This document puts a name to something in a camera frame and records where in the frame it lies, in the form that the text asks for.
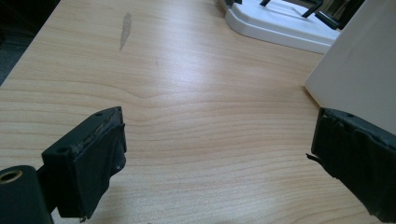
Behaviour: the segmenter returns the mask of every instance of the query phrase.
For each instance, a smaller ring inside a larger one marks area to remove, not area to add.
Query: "white object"
[[[305,82],[323,107],[396,134],[396,1],[366,0]]]
[[[225,20],[241,35],[317,53],[327,52],[339,36],[314,14],[303,18],[307,8],[292,3],[272,0],[263,7],[260,0],[243,0],[229,8],[221,1]]]

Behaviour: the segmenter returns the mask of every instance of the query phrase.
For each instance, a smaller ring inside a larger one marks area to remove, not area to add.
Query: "light wood tabletop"
[[[318,105],[304,81],[322,55],[241,36],[224,13],[215,0],[61,1],[0,88],[0,169],[39,168],[121,105],[127,165],[88,223],[378,222],[305,157]]]

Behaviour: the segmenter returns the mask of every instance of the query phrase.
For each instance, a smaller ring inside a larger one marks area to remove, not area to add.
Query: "white plastic tray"
[[[314,14],[303,18],[305,7],[280,0],[263,7],[260,2],[244,0],[242,5],[235,3],[232,7],[222,2],[228,25],[241,35],[317,53],[327,52],[340,34]]]

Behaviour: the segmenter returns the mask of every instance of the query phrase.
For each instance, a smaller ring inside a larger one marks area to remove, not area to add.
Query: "dark stain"
[[[121,33],[121,42],[120,42],[120,50],[122,50],[123,46],[128,39],[129,34],[131,33],[131,13],[127,12],[124,16],[124,20],[122,22],[122,33]]]

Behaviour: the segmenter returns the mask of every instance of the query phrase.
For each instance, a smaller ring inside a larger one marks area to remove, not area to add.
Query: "black plastic part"
[[[261,6],[265,7],[271,0],[262,0],[260,3]],[[312,7],[309,8],[302,17],[308,18],[312,13],[314,13],[318,8],[320,8],[323,5],[323,0],[300,0],[301,2],[305,2],[308,4],[311,4]]]
[[[346,6],[342,16],[338,19],[340,22],[339,29],[343,30],[346,25],[349,23],[350,19],[355,15],[355,13],[359,10],[361,5],[364,3],[364,0],[351,0],[349,4]]]
[[[315,17],[317,17],[320,21],[323,21],[323,23],[325,23],[327,26],[334,30],[336,30],[340,26],[340,23],[335,18],[327,15],[322,11],[316,13]]]
[[[396,136],[348,113],[321,108],[312,153],[383,222],[396,222]]]
[[[0,172],[0,223],[53,223],[31,166]]]
[[[97,112],[42,153],[42,188],[49,211],[61,217],[90,218],[109,186],[110,177],[126,162],[120,107]]]

